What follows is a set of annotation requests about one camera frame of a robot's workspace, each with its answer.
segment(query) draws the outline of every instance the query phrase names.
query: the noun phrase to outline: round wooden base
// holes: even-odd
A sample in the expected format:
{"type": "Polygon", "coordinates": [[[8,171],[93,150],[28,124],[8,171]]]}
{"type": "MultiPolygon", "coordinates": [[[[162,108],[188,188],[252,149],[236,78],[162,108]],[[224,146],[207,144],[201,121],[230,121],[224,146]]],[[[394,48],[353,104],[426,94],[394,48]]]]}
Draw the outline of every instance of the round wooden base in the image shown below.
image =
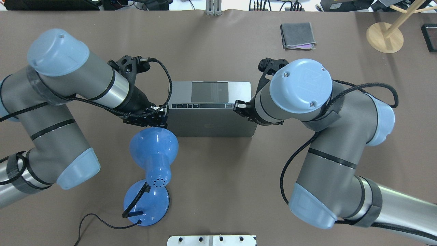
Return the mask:
{"type": "Polygon", "coordinates": [[[366,38],[373,48],[383,53],[394,53],[402,48],[404,36],[399,29],[396,29],[390,37],[384,38],[384,33],[391,25],[378,22],[367,29],[366,38]]]}

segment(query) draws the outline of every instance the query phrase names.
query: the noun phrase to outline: wooden stand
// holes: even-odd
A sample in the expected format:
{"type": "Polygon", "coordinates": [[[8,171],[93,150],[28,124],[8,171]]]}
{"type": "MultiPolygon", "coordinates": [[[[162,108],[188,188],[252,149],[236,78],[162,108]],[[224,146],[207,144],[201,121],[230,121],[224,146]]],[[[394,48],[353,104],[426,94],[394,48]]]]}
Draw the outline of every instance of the wooden stand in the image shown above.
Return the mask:
{"type": "Polygon", "coordinates": [[[402,15],[393,25],[385,22],[371,25],[366,32],[367,41],[373,48],[383,53],[394,53],[400,50],[404,44],[404,37],[398,27],[413,13],[437,9],[437,7],[429,7],[418,10],[424,2],[425,0],[416,0],[407,10],[391,5],[390,8],[402,12],[402,15]]]}

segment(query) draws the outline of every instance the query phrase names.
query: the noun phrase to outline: silver laptop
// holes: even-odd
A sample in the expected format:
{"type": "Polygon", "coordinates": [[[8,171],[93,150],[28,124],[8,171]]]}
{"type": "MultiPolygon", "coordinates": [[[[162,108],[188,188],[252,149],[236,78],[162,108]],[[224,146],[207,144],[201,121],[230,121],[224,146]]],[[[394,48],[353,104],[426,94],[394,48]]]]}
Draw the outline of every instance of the silver laptop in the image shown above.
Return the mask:
{"type": "Polygon", "coordinates": [[[249,82],[174,81],[168,130],[177,137],[251,137],[257,124],[233,111],[235,100],[251,98],[249,82]]]}

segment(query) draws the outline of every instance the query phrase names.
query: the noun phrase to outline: brown tabletop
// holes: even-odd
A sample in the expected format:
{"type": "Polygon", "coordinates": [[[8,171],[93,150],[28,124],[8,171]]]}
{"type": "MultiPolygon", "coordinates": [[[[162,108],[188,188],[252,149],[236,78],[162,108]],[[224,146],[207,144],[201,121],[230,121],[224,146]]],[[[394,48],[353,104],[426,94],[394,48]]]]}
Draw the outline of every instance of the brown tabletop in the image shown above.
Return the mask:
{"type": "MultiPolygon", "coordinates": [[[[393,23],[399,13],[289,13],[224,11],[101,11],[0,13],[0,77],[26,66],[30,44],[50,28],[63,28],[103,60],[123,55],[155,57],[176,81],[250,81],[255,93],[262,58],[321,62],[335,79],[355,84],[384,82],[399,93],[396,124],[387,140],[365,149],[357,174],[417,198],[437,202],[437,54],[428,52],[420,27],[437,23],[437,14],[414,14],[401,27],[403,48],[394,54],[373,49],[365,38],[375,22],[393,23]],[[281,23],[310,21],[313,51],[284,50],[281,23]]],[[[136,86],[156,104],[168,82],[158,65],[137,77],[136,86]]],[[[389,92],[369,89],[392,103],[389,92]]],[[[140,127],[81,102],[69,103],[94,148],[101,171],[71,189],[58,185],[0,210],[1,245],[73,245],[80,219],[97,213],[115,226],[127,189],[144,178],[128,144],[140,127]]],[[[0,156],[33,147],[19,123],[0,125],[0,156]]],[[[422,245],[377,228],[336,225],[314,228],[295,217],[283,202],[279,175],[285,161],[312,132],[290,119],[283,126],[258,127],[252,138],[179,138],[179,154],[167,186],[170,208],[150,227],[113,230],[87,219],[81,245],[165,246],[171,235],[257,235],[260,246],[422,245]]],[[[290,196],[305,154],[285,176],[290,196]]]]}

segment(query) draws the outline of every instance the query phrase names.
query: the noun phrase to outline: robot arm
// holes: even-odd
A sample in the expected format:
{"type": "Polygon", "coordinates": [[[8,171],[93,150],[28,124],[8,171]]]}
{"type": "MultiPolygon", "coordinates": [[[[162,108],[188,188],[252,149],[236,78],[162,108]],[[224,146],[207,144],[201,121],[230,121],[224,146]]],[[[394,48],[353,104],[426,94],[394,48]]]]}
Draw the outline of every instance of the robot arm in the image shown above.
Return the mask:
{"type": "Polygon", "coordinates": [[[316,132],[289,207],[318,228],[340,223],[376,226],[437,245],[437,205],[355,176],[366,145],[385,140],[394,127],[389,105],[331,80],[318,62],[264,59],[255,97],[236,101],[234,111],[260,125],[302,121],[316,132]],[[265,74],[274,75],[271,81],[265,74]]]}
{"type": "Polygon", "coordinates": [[[29,66],[1,81],[0,116],[48,105],[12,118],[23,124],[35,148],[0,162],[0,208],[54,183],[70,189],[99,172],[93,149],[65,105],[72,99],[82,100],[75,94],[123,113],[116,115],[125,123],[166,127],[167,106],[156,107],[134,85],[136,74],[147,71],[150,61],[124,56],[106,64],[61,29],[48,30],[34,41],[29,66]],[[20,170],[22,175],[14,179],[20,170]]]}

